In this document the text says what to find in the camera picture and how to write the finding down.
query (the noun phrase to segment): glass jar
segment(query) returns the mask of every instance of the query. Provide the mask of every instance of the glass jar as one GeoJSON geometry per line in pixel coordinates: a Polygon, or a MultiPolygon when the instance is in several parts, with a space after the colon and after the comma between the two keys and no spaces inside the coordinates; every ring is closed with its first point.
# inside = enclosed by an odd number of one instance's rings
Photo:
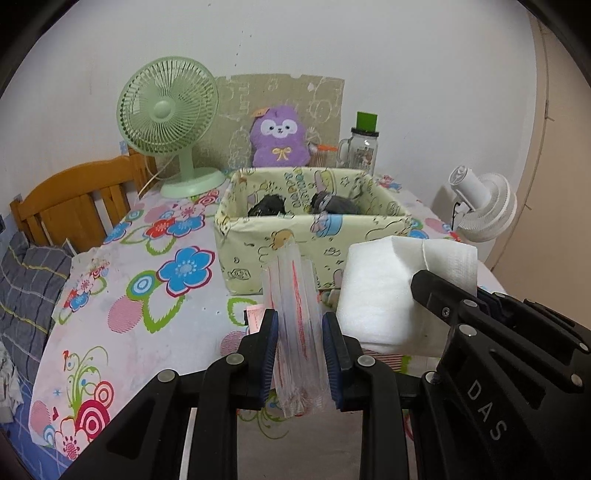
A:
{"type": "Polygon", "coordinates": [[[352,128],[351,133],[351,138],[345,138],[339,142],[337,154],[339,167],[364,170],[373,175],[378,153],[379,133],[357,128],[352,128]]]}

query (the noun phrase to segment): jar handle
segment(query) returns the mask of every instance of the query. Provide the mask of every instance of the jar handle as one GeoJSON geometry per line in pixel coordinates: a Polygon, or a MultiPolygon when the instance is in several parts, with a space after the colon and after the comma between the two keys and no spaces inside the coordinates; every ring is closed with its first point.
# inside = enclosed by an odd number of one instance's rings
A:
{"type": "Polygon", "coordinates": [[[343,166],[344,166],[344,167],[348,167],[348,165],[346,165],[346,160],[347,160],[347,159],[346,159],[346,157],[347,157],[347,155],[349,155],[349,140],[350,140],[350,138],[344,138],[344,139],[342,139],[342,140],[339,142],[339,150],[338,150],[338,152],[336,153],[336,158],[337,158],[337,161],[338,161],[338,163],[339,163],[339,164],[337,165],[338,167],[343,167],[343,166]],[[345,143],[347,143],[347,148],[346,148],[346,149],[343,149],[343,146],[344,146],[344,144],[345,144],[345,143]],[[340,155],[341,155],[341,153],[343,152],[343,150],[346,150],[346,153],[345,153],[345,160],[343,160],[343,159],[341,158],[341,156],[340,156],[340,155]]]}

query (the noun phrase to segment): purple plush toy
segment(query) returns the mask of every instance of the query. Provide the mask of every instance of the purple plush toy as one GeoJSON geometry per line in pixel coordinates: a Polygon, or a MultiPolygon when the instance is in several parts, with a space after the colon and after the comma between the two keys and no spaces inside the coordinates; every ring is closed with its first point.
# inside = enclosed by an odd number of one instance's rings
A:
{"type": "Polygon", "coordinates": [[[306,128],[293,107],[269,108],[256,119],[251,130],[255,147],[253,167],[303,167],[310,161],[306,146],[306,128]]]}

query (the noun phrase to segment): floral bedsheet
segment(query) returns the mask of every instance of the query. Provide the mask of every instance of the floral bedsheet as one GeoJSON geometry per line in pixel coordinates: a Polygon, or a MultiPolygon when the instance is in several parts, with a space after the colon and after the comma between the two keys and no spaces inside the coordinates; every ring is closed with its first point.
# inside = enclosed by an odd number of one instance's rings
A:
{"type": "MultiPolygon", "coordinates": [[[[411,236],[459,240],[392,178],[377,181],[413,214],[411,236]]],[[[162,369],[203,370],[238,344],[245,306],[262,297],[231,296],[223,282],[213,217],[227,186],[179,201],[151,191],[108,235],[68,293],[48,340],[33,390],[33,441],[74,460],[162,369]]],[[[488,289],[501,290],[490,272],[483,274],[488,289]]],[[[398,363],[416,375],[435,365],[416,357],[398,363]]],[[[306,470],[311,456],[301,453],[305,460],[296,462],[293,478],[356,478],[361,417],[314,417],[284,421],[274,394],[261,412],[240,412],[241,478],[291,478],[285,463],[272,458],[297,457],[303,444],[318,453],[317,465],[306,470]]]]}

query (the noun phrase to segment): green desk fan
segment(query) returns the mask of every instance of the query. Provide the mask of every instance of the green desk fan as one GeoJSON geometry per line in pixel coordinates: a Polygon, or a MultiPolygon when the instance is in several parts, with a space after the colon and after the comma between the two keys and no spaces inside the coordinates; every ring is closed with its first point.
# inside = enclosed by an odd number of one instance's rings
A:
{"type": "Polygon", "coordinates": [[[217,100],[213,75],[198,61],[183,57],[148,63],[121,92],[117,120],[125,141],[144,155],[178,155],[180,173],[164,182],[163,197],[191,197],[224,182],[215,168],[194,168],[191,153],[213,122],[217,100]]]}

